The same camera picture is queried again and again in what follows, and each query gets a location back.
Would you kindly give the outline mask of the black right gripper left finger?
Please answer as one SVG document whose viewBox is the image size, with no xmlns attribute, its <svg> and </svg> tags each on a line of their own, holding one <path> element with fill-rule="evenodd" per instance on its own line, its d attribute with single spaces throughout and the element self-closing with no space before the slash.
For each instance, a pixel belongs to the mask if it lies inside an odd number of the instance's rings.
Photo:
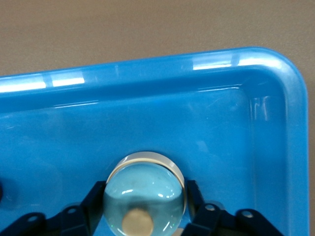
<svg viewBox="0 0 315 236">
<path fill-rule="evenodd" d="M 105 181 L 97 181 L 78 205 L 71 205 L 47 218 L 27 213 L 0 232 L 2 236 L 92 236 L 103 215 Z"/>
</svg>

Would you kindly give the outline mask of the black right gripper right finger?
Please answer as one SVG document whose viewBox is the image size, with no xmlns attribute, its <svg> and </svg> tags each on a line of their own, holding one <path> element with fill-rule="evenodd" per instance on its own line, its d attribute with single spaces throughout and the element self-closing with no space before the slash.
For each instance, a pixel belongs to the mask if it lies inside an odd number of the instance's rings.
<svg viewBox="0 0 315 236">
<path fill-rule="evenodd" d="M 186 180 L 190 223 L 183 236 L 281 236 L 282 233 L 259 211 L 240 209 L 234 215 L 206 202 L 195 180 Z"/>
</svg>

